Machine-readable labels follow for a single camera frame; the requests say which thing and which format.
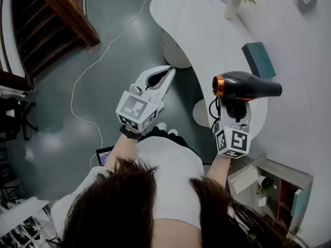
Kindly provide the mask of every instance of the shoe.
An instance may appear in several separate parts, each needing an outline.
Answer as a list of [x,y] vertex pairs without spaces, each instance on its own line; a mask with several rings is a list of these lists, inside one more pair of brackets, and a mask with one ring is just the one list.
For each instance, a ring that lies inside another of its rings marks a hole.
[[175,134],[176,136],[178,136],[178,131],[176,131],[175,129],[171,129],[171,130],[168,132],[168,134],[171,134],[171,133],[173,133],[173,134]]
[[164,122],[161,122],[161,123],[157,124],[156,126],[158,127],[159,130],[167,131],[167,124],[165,124]]

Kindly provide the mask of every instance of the skin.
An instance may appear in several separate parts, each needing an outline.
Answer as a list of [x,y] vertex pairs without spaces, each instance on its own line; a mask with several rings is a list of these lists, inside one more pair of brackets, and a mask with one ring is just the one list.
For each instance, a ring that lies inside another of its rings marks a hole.
[[[121,134],[114,149],[105,163],[105,167],[114,169],[116,157],[135,159],[137,156],[137,140],[129,139]],[[227,180],[231,158],[217,155],[213,166],[224,171],[210,167],[207,177],[215,179],[223,187]],[[186,222],[158,219],[154,220],[153,243],[154,248],[201,248],[201,231]]]

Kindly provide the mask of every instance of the teal box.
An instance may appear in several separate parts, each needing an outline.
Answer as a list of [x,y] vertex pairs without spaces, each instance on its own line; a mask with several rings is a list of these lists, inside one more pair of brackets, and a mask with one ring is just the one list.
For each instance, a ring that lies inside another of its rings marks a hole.
[[273,65],[262,42],[247,43],[242,47],[252,74],[269,79],[275,77]]

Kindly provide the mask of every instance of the white table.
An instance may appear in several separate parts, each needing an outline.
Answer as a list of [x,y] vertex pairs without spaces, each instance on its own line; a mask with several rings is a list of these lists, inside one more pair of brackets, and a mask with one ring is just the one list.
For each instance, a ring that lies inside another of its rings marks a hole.
[[[253,38],[237,16],[225,19],[224,10],[220,0],[152,0],[150,5],[156,23],[176,41],[192,64],[207,108],[215,98],[215,75],[227,71],[251,73],[242,46],[253,42]],[[264,125],[267,105],[267,98],[250,101],[252,138]],[[214,122],[209,113],[208,122],[209,126]]]

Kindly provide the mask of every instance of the black wristband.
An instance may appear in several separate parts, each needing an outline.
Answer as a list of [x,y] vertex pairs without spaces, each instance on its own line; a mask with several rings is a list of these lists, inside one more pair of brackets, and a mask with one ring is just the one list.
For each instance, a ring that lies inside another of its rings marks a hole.
[[126,125],[122,125],[119,129],[119,131],[121,131],[125,136],[127,136],[128,138],[134,139],[134,140],[139,140],[141,138],[141,134],[136,134],[133,133],[132,131],[129,131],[126,129]]

